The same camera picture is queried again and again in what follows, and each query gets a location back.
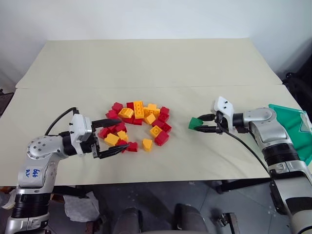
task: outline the white cloth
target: white cloth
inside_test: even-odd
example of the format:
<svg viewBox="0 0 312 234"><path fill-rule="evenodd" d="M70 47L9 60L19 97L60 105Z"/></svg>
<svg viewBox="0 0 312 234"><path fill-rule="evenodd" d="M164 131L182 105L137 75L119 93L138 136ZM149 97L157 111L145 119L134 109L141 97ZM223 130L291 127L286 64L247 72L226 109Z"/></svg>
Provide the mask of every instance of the white cloth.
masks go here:
<svg viewBox="0 0 312 234"><path fill-rule="evenodd" d="M64 195L65 213L71 221L95 221L99 216L98 200L93 192L87 193L89 198L78 198Z"/></svg>

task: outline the lego brick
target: lego brick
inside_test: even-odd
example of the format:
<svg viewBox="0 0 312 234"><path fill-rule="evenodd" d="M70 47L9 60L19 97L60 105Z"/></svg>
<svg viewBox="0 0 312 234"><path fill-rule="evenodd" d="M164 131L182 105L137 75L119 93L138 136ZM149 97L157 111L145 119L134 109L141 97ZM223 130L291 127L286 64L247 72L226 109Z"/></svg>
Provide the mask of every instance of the lego brick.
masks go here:
<svg viewBox="0 0 312 234"><path fill-rule="evenodd" d="M134 125L142 125L142 122L143 122L143 119L142 118L135 118L133 120L133 123Z"/></svg>
<svg viewBox="0 0 312 234"><path fill-rule="evenodd" d="M136 142L128 142L129 147L127 148L127 151L130 152L137 152L137 143Z"/></svg>
<svg viewBox="0 0 312 234"><path fill-rule="evenodd" d="M131 118L134 114L134 111L130 108L122 108L121 111L118 113L118 116L121 118Z"/></svg>
<svg viewBox="0 0 312 234"><path fill-rule="evenodd" d="M109 110L105 115L107 118L118 118L117 112L114 110Z"/></svg>
<svg viewBox="0 0 312 234"><path fill-rule="evenodd" d="M150 139L143 139L142 141L143 149L146 152L150 152L152 150L153 141Z"/></svg>
<svg viewBox="0 0 312 234"><path fill-rule="evenodd" d="M116 125L108 127L108 129L111 131L110 133L115 133L116 132Z"/></svg>
<svg viewBox="0 0 312 234"><path fill-rule="evenodd" d="M164 125L161 128L163 131L165 131L166 133L169 133L172 129L172 127L168 124L168 123L164 123Z"/></svg>
<svg viewBox="0 0 312 234"><path fill-rule="evenodd" d="M150 133L153 137L157 137L158 134L161 132L161 128L159 128L157 125L154 126L151 130L150 130Z"/></svg>
<svg viewBox="0 0 312 234"><path fill-rule="evenodd" d="M119 141L119 137L112 133L109 133L107 137L104 139L104 142L108 144L109 146L115 146L118 141Z"/></svg>
<svg viewBox="0 0 312 234"><path fill-rule="evenodd" d="M135 106L134 106L133 102L127 102L127 108L135 110Z"/></svg>
<svg viewBox="0 0 312 234"><path fill-rule="evenodd" d="M128 135L126 134L125 131L119 131L117 132L117 135L119 136L121 140L125 140L125 141L129 140Z"/></svg>
<svg viewBox="0 0 312 234"><path fill-rule="evenodd" d="M144 118L144 121L147 124L152 124L156 120L154 114L149 114L147 117Z"/></svg>
<svg viewBox="0 0 312 234"><path fill-rule="evenodd" d="M166 113L160 113L158 120L160 120L161 122L166 122L169 119L169 115Z"/></svg>
<svg viewBox="0 0 312 234"><path fill-rule="evenodd" d="M158 126L159 128L162 129L162 127L164 126L165 123L161 122L160 120L156 119L153 123L152 123L152 126Z"/></svg>
<svg viewBox="0 0 312 234"><path fill-rule="evenodd" d="M130 124L133 124L133 120L135 119L134 116L132 116L131 118L123 118L122 120L125 122L125 123L130 123Z"/></svg>
<svg viewBox="0 0 312 234"><path fill-rule="evenodd" d="M123 105L121 103L115 102L112 106L112 109L119 113L121 109L123 108Z"/></svg>
<svg viewBox="0 0 312 234"><path fill-rule="evenodd" d="M169 109L167 107L163 106L163 107L160 108L160 112L161 113L165 113L165 114L169 114Z"/></svg>
<svg viewBox="0 0 312 234"><path fill-rule="evenodd" d="M135 118L144 118L143 101L134 101Z"/></svg>
<svg viewBox="0 0 312 234"><path fill-rule="evenodd" d="M119 123L115 126L116 126L116 128L115 128L116 132L120 132L120 131L127 132L127 128L126 128L126 125L124 123Z"/></svg>
<svg viewBox="0 0 312 234"><path fill-rule="evenodd" d="M156 110L157 109L157 104L148 103L147 104L147 108L151 109L151 110Z"/></svg>
<svg viewBox="0 0 312 234"><path fill-rule="evenodd" d="M202 121L201 119L192 117L190 124L189 124L189 129L194 130L194 127L201 126L201 125L203 125L203 123L204 123L204 121Z"/></svg>
<svg viewBox="0 0 312 234"><path fill-rule="evenodd" d="M111 130L109 130L109 128L102 128L97 136L101 139L104 139L109 133L111 133Z"/></svg>
<svg viewBox="0 0 312 234"><path fill-rule="evenodd" d="M143 107L144 117L149 116L150 114L154 114L155 118L158 118L160 109L157 109L156 104L149 103L147 107Z"/></svg>
<svg viewBox="0 0 312 234"><path fill-rule="evenodd" d="M119 140L116 145L126 145L126 144L128 144L128 143L125 140Z"/></svg>
<svg viewBox="0 0 312 234"><path fill-rule="evenodd" d="M169 135L165 131L161 131L158 136L154 139L156 145L162 146L169 139Z"/></svg>

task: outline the red lego brick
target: red lego brick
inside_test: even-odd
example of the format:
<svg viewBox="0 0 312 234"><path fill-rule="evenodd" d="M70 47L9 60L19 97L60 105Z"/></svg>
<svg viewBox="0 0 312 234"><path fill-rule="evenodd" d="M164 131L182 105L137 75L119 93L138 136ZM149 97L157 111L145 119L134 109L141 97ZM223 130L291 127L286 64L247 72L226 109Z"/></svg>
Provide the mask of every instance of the red lego brick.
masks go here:
<svg viewBox="0 0 312 234"><path fill-rule="evenodd" d="M135 119L135 116L133 115L131 118L123 118L122 120L125 122L125 123L130 123L130 124L133 124L133 120Z"/></svg>
<svg viewBox="0 0 312 234"><path fill-rule="evenodd" d="M125 123L119 123L119 124L117 124L117 125L115 125L116 126L116 128L115 128L115 131L116 132L120 132L120 131L125 131L125 132L127 132L127 128L126 128L126 126L125 126Z"/></svg>
<svg viewBox="0 0 312 234"><path fill-rule="evenodd" d="M165 113L165 114L169 114L169 109L167 107L163 106L163 107L160 108L160 112L161 113Z"/></svg>
<svg viewBox="0 0 312 234"><path fill-rule="evenodd" d="M134 106L133 102L127 102L127 108L135 110L135 106Z"/></svg>
<svg viewBox="0 0 312 234"><path fill-rule="evenodd" d="M108 113L106 113L106 117L108 117L108 118L118 118L118 115L117 115L116 111L110 110L110 111L108 111Z"/></svg>
<svg viewBox="0 0 312 234"><path fill-rule="evenodd" d="M133 120L134 125L142 125L143 119L142 118L135 118Z"/></svg>
<svg viewBox="0 0 312 234"><path fill-rule="evenodd" d="M172 127L168 123L164 123L164 126L162 126L161 129L164 130L166 133L169 133Z"/></svg>
<svg viewBox="0 0 312 234"><path fill-rule="evenodd" d="M104 139L109 133L111 133L111 130L109 130L109 128L102 128L97 136L101 139Z"/></svg>
<svg viewBox="0 0 312 234"><path fill-rule="evenodd" d="M116 125L108 127L108 129L111 131L110 133L115 133L116 132Z"/></svg>
<svg viewBox="0 0 312 234"><path fill-rule="evenodd" d="M162 146L169 139L169 135L165 131L161 131L158 136L155 138L156 145Z"/></svg>
<svg viewBox="0 0 312 234"><path fill-rule="evenodd" d="M169 119L169 115L166 113L160 113L158 120L160 120L161 122L166 122Z"/></svg>
<svg viewBox="0 0 312 234"><path fill-rule="evenodd" d="M125 140L119 140L118 142L117 142L117 144L116 145L126 145L126 144L128 144Z"/></svg>
<svg viewBox="0 0 312 234"><path fill-rule="evenodd" d="M128 142L129 147L127 148L127 151L130 152L137 152L137 143L136 142Z"/></svg>
<svg viewBox="0 0 312 234"><path fill-rule="evenodd" d="M159 128L162 129L162 127L164 126L164 123L161 122L160 120L156 119L156 120L152 123L152 126L154 127L154 126L156 126L156 125L157 125Z"/></svg>
<svg viewBox="0 0 312 234"><path fill-rule="evenodd" d="M112 109L119 113L121 109L123 108L123 105L121 103L115 102L112 106Z"/></svg>

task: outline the yellow lego brick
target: yellow lego brick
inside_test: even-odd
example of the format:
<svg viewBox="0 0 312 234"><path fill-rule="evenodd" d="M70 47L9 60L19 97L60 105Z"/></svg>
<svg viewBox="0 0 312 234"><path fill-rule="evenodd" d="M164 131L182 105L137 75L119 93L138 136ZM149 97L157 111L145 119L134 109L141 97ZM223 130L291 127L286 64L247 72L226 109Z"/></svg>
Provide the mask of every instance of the yellow lego brick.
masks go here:
<svg viewBox="0 0 312 234"><path fill-rule="evenodd" d="M121 118L131 118L134 111L130 108L122 108L121 111L118 113L118 116Z"/></svg>
<svg viewBox="0 0 312 234"><path fill-rule="evenodd" d="M119 131L119 132L117 132L117 135L118 135L119 138L122 139L122 140L125 140L125 141L128 141L128 140L129 140L128 135L126 134L125 131Z"/></svg>
<svg viewBox="0 0 312 234"><path fill-rule="evenodd" d="M150 114L154 114L155 118L158 118L160 109L157 109L156 104L149 103L147 107L143 108L144 111L144 117L149 116Z"/></svg>
<svg viewBox="0 0 312 234"><path fill-rule="evenodd" d="M154 114L149 114L147 117L144 118L144 121L147 124L152 124L156 120Z"/></svg>
<svg viewBox="0 0 312 234"><path fill-rule="evenodd" d="M134 101L133 105L135 109L135 118L144 118L143 101Z"/></svg>
<svg viewBox="0 0 312 234"><path fill-rule="evenodd" d="M159 128L157 125L155 125L151 130L150 133L153 137L157 137L158 134L162 131L161 128Z"/></svg>
<svg viewBox="0 0 312 234"><path fill-rule="evenodd" d="M146 152L150 152L152 150L153 141L150 139L143 139L142 141L143 149Z"/></svg>
<svg viewBox="0 0 312 234"><path fill-rule="evenodd" d="M155 109L157 109L157 104L149 103L149 104L147 104L147 108L151 109L151 110L155 110Z"/></svg>
<svg viewBox="0 0 312 234"><path fill-rule="evenodd" d="M104 138L104 141L109 146L115 146L117 142L119 141L119 137L114 134L108 134L106 138Z"/></svg>

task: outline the white wall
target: white wall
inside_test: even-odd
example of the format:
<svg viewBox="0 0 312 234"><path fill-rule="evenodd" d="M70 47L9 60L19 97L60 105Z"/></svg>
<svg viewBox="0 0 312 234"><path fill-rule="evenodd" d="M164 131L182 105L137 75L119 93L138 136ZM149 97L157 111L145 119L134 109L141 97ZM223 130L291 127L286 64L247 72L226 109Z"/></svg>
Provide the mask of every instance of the white wall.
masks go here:
<svg viewBox="0 0 312 234"><path fill-rule="evenodd" d="M311 0L0 0L0 85L70 39L250 37L281 75L311 52L311 12Z"/></svg>

